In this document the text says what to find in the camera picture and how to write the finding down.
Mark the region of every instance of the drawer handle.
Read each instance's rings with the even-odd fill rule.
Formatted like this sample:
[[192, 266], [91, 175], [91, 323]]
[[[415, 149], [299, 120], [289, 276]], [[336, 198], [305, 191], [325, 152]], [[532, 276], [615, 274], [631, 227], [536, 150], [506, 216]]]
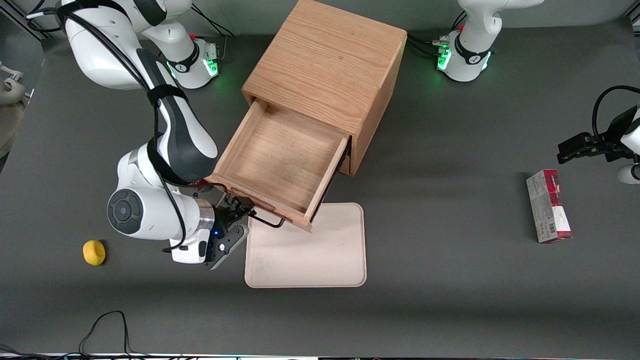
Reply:
[[261, 219], [261, 218], [257, 217], [255, 210], [252, 211], [249, 214], [249, 216], [254, 218], [254, 219], [256, 219], [256, 220], [258, 220], [259, 222], [261, 222], [261, 223], [263, 223], [265, 225], [271, 226], [274, 229], [278, 229], [278, 228], [282, 227], [282, 225], [284, 225], [284, 218], [280, 218], [280, 222], [277, 225], [276, 224], [272, 224], [272, 223], [268, 222], [267, 220], [264, 220], [264, 219]]

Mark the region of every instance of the wood grain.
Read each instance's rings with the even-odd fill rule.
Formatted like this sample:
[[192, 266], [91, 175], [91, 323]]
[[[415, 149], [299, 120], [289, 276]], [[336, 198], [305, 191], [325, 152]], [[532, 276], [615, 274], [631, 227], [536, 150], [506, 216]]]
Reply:
[[243, 86], [258, 97], [355, 135], [406, 32], [300, 0]]
[[356, 172], [360, 168], [364, 154], [369, 148], [369, 144], [371, 143], [373, 135], [378, 128], [378, 124], [380, 124], [382, 115], [384, 115], [387, 105], [391, 100], [391, 95], [394, 93], [398, 70], [400, 69], [400, 63], [404, 52], [404, 45], [405, 42], [398, 45], [395, 60], [389, 64], [387, 75], [384, 77], [384, 82], [382, 82], [382, 85], [376, 94], [376, 100], [369, 109], [367, 118], [365, 119], [363, 126], [360, 128], [360, 131], [353, 137], [353, 145], [351, 147], [351, 166], [349, 167], [349, 175], [351, 176], [355, 176]]
[[207, 180], [310, 229], [348, 138], [334, 127], [257, 100]]

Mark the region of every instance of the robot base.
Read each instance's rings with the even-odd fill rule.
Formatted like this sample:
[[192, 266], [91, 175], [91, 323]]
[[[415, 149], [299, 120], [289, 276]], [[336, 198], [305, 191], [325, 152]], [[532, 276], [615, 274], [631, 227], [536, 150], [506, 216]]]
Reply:
[[200, 48], [200, 57], [187, 72], [181, 72], [167, 63], [173, 78], [187, 89], [201, 88], [220, 73], [216, 44], [210, 44], [202, 39], [196, 39], [194, 42]]
[[[447, 35], [441, 36], [440, 41], [453, 44], [458, 34], [460, 34], [458, 30], [452, 31]], [[444, 52], [438, 58], [437, 69], [455, 81], [466, 83], [477, 78], [480, 72], [486, 69], [490, 56], [491, 52], [489, 52], [484, 59], [479, 59], [478, 63], [469, 65], [465, 58], [456, 50], [456, 47], [450, 45], [445, 48]]]

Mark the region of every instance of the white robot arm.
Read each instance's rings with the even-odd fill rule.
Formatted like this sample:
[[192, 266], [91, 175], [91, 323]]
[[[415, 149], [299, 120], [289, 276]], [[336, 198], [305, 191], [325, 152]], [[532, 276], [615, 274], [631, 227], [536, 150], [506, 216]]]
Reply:
[[618, 180], [625, 184], [640, 184], [640, 105], [633, 106], [611, 121], [607, 131], [598, 131], [598, 109], [604, 97], [614, 90], [640, 94], [640, 88], [612, 86], [602, 92], [591, 115], [593, 134], [584, 132], [558, 144], [558, 163], [564, 164], [585, 156], [604, 155], [607, 162], [630, 159], [634, 163], [618, 170]]
[[[191, 1], [170, 3], [63, 0], [55, 11], [44, 10], [44, 14], [54, 11], [59, 17], [76, 62], [87, 77], [110, 88], [142, 87], [156, 109], [156, 126], [158, 113], [166, 122], [164, 134], [160, 135], [156, 127], [156, 135], [149, 143], [120, 159], [118, 186], [108, 202], [108, 218], [113, 228], [133, 238], [169, 239], [171, 246], [165, 251], [171, 252], [174, 261], [211, 261], [209, 267], [215, 267], [232, 247], [216, 250], [213, 246], [229, 236], [234, 240], [228, 241], [230, 244], [244, 240], [248, 230], [234, 222], [249, 214], [253, 204], [236, 204], [223, 211], [179, 191], [180, 186], [211, 174], [218, 150], [170, 71], [157, 56], [143, 49], [136, 37], [136, 30], [142, 31], [155, 40], [168, 58], [179, 58], [187, 50], [199, 57], [200, 44], [185, 36], [179, 23], [162, 23], [167, 14], [189, 8]], [[208, 81], [210, 74], [204, 74], [201, 71], [204, 64], [201, 65], [200, 70], [186, 66], [183, 79]], [[222, 216], [216, 219], [216, 213]]]
[[502, 29], [499, 11], [522, 9], [543, 3], [544, 0], [458, 0], [467, 13], [463, 30], [440, 37], [446, 47], [438, 60], [438, 70], [451, 79], [472, 81], [486, 68], [490, 48]]

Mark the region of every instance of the red and white box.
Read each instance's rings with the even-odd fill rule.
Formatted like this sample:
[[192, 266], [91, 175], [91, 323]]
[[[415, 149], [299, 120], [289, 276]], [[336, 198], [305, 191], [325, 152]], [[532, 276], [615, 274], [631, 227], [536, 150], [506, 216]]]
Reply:
[[529, 200], [536, 222], [538, 242], [555, 243], [572, 237], [569, 221], [566, 219], [560, 201], [558, 171], [545, 169], [527, 179]]

